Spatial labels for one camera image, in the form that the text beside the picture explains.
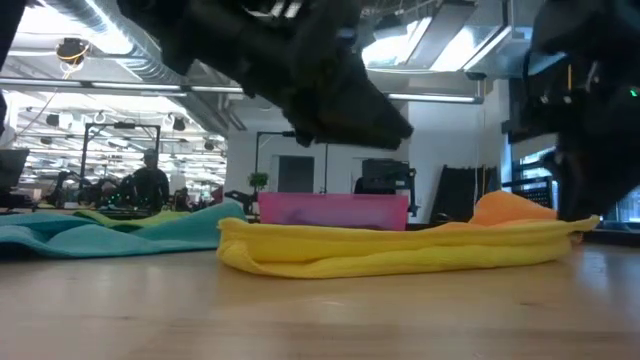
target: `pink plastic bin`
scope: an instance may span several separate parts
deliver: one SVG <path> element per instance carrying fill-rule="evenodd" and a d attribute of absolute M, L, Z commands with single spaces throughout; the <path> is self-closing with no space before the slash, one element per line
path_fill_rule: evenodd
<path fill-rule="evenodd" d="M 402 195 L 259 193 L 260 222 L 404 231 L 409 199 Z"/>

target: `teal towel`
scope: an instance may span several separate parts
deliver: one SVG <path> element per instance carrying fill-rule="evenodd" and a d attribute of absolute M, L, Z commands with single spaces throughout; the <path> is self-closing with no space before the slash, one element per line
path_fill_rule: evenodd
<path fill-rule="evenodd" d="M 0 216 L 0 251 L 2 245 L 23 245 L 44 256 L 87 258 L 212 250 L 220 241 L 218 221 L 229 217 L 246 221 L 233 203 L 129 233 L 74 216 Z"/>

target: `wooden table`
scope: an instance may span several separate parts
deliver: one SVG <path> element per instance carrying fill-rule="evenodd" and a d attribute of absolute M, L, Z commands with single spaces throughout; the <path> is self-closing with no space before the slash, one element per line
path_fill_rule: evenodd
<path fill-rule="evenodd" d="M 638 359 L 640 252 L 299 281 L 213 252 L 0 264 L 0 359 Z"/>

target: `table surface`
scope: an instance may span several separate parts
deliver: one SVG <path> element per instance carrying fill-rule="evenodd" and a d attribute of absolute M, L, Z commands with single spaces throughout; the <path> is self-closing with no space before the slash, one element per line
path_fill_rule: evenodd
<path fill-rule="evenodd" d="M 638 359 L 640 252 L 340 280 L 213 252 L 0 263 L 0 359 Z"/>

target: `man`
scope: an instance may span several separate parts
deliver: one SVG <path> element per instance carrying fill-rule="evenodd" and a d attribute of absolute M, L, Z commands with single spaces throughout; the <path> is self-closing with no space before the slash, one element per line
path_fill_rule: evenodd
<path fill-rule="evenodd" d="M 169 179 L 158 169 L 158 154 L 149 149 L 144 152 L 145 167 L 133 173 L 138 203 L 160 211 L 169 203 Z"/>

